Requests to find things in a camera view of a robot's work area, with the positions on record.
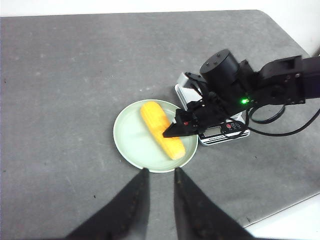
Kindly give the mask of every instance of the light green plate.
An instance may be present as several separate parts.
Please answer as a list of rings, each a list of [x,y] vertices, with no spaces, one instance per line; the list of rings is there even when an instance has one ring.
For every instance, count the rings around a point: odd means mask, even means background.
[[[177,106],[162,100],[137,101],[123,109],[116,118],[113,139],[121,155],[137,168],[147,168],[153,173],[171,172],[187,164],[194,156],[198,146],[198,136],[181,137],[185,155],[180,159],[171,160],[149,132],[140,115],[141,106],[148,101],[158,103],[172,122]]]

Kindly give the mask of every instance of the gray table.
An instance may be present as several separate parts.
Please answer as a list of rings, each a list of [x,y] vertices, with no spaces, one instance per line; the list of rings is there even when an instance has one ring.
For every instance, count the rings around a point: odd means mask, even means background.
[[[139,171],[114,144],[118,113],[142,99],[180,105],[180,73],[224,48],[255,70],[307,57],[257,10],[1,18],[1,239],[65,236],[108,203]],[[293,130],[318,105],[258,127]],[[183,169],[246,226],[320,191],[319,130],[199,146]],[[147,239],[174,240],[173,172],[150,187]]]

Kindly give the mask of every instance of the yellow corn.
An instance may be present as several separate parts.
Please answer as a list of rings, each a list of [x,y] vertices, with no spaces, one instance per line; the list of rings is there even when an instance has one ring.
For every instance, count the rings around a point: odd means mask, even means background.
[[[163,137],[162,133],[170,126],[170,122],[158,103],[146,102],[142,105],[140,113],[149,131],[169,158],[176,160],[186,154],[184,144],[179,137]]]

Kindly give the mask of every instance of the white floor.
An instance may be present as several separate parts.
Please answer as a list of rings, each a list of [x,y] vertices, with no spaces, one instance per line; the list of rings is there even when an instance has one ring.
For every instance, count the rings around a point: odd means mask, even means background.
[[[278,23],[309,55],[320,49],[320,0],[0,1],[2,17],[258,9]],[[261,238],[320,240],[320,194],[246,229]]]

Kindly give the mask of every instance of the white scale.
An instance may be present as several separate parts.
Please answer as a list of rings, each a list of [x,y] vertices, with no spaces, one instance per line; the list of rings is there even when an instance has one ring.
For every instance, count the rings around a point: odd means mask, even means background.
[[[187,110],[187,103],[191,101],[199,101],[202,99],[202,97],[194,89],[183,87],[187,80],[188,77],[184,73],[182,73],[177,80],[177,84],[174,86],[176,94],[178,95],[182,103],[182,106],[185,110]],[[219,144],[233,140],[227,138],[226,136],[231,137],[234,135],[238,135],[243,130],[242,124],[238,123],[245,123],[244,119],[241,117],[241,114],[242,112],[233,115],[231,118],[234,121],[227,119],[226,122],[222,122],[220,125],[210,127],[207,130],[205,130],[204,133],[199,134],[198,138],[200,140],[200,143],[204,146],[210,146],[213,144]],[[236,139],[245,138],[249,135],[250,131],[245,130],[243,134]]]

